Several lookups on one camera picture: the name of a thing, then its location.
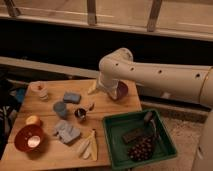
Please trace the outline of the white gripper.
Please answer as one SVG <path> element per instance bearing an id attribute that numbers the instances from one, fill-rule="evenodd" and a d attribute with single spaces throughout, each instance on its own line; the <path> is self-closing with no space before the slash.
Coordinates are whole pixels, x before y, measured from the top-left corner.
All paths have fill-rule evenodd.
<path id="1" fill-rule="evenodd" d="M 94 81 L 93 84 L 88 89 L 88 94 L 93 94 L 96 90 L 101 90 L 109 95 L 110 98 L 116 100 L 118 81 L 110 76 L 100 73 L 97 82 Z"/>

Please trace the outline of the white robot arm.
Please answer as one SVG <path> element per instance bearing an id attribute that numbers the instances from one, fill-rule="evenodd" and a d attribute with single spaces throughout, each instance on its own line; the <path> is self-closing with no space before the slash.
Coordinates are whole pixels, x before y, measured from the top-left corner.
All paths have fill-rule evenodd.
<path id="1" fill-rule="evenodd" d="M 192 171 L 213 171 L 213 66 L 148 64 L 133 61 L 127 48 L 101 58 L 99 75 L 88 93 L 103 91 L 113 100 L 120 97 L 120 80 L 130 80 L 211 109 L 195 153 Z"/>

